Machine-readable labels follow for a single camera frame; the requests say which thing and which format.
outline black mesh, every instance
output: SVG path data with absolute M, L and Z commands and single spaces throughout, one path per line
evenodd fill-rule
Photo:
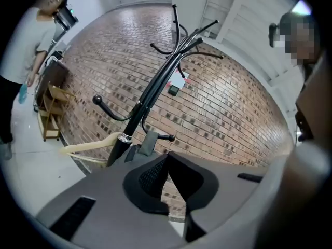
M 139 178 L 140 187 L 149 196 L 161 198 L 162 188 L 168 178 L 168 165 L 165 160 L 159 162 Z

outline white wall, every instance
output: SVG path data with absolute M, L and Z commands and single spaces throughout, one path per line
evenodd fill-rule
M 78 23 L 63 36 L 62 41 L 66 44 L 93 20 L 112 9 L 111 0 L 68 0 L 68 5 L 73 9 Z
M 172 4 L 177 5 L 180 23 L 189 33 L 199 27 L 205 3 L 206 0 L 172 0 Z

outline white t-shirt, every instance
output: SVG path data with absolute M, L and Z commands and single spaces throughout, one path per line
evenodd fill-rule
M 56 32 L 53 20 L 37 21 L 39 8 L 30 8 L 21 18 L 9 41 L 0 64 L 0 75 L 23 84 L 32 70 L 36 55 L 48 51 Z

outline wooden stand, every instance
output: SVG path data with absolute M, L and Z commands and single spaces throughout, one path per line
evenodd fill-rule
M 59 140 L 64 109 L 71 97 L 74 95 L 48 84 L 38 112 L 38 122 L 44 142 L 46 139 Z

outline sneaker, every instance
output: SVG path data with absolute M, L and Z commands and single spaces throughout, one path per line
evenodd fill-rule
M 11 143 L 0 144 L 0 160 L 10 160 L 11 158 Z

